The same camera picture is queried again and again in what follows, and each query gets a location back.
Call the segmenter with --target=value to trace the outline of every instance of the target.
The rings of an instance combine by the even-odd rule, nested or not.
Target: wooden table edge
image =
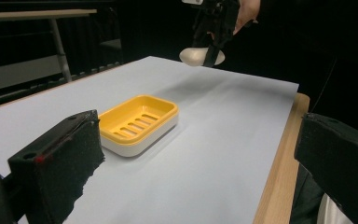
[[[307,95],[296,94],[254,223],[289,223],[298,169],[298,161],[294,158],[296,140],[302,116],[308,112],[309,104]]]
[[[0,21],[43,20],[70,17],[83,17],[97,13],[96,9],[63,9],[40,11],[0,12]]]

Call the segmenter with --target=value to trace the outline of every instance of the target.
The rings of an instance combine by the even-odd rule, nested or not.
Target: soap dish
[[[170,101],[135,96],[98,117],[101,144],[120,156],[136,156],[176,125],[178,111]]]

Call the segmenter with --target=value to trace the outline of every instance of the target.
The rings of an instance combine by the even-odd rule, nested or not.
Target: white table surface
[[[147,57],[0,106],[0,174],[62,119],[150,94],[178,105],[177,125],[139,157],[104,149],[65,223],[252,223],[297,88]]]

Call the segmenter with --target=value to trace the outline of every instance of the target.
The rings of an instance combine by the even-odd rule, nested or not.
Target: black foam block
[[[358,131],[336,119],[306,114],[295,158],[338,208],[358,223]]]
[[[30,223],[63,223],[103,162],[95,110],[64,119],[8,159]]]

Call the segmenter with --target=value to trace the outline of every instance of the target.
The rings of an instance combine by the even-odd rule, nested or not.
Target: drainage slot
[[[150,116],[150,115],[146,115],[146,114],[143,114],[142,117],[143,117],[143,118],[146,118],[146,119],[151,119],[151,120],[153,120],[153,121],[158,120],[157,118],[152,117],[152,116]]]
[[[121,133],[113,133],[114,135],[116,135],[119,138],[127,138],[127,136],[121,134]]]
[[[143,125],[146,125],[146,126],[149,126],[151,124],[150,122],[147,122],[144,119],[136,119],[135,121],[138,121],[139,123],[141,123]]]
[[[134,123],[129,123],[129,126],[132,127],[133,129],[137,130],[137,131],[143,131],[144,130],[144,127],[141,127],[137,124],[134,124]]]
[[[131,136],[135,136],[135,135],[136,135],[136,132],[134,132],[134,131],[132,131],[132,130],[130,130],[130,129],[128,129],[128,128],[121,128],[120,130],[121,130],[123,133],[129,134],[129,135],[131,135]]]

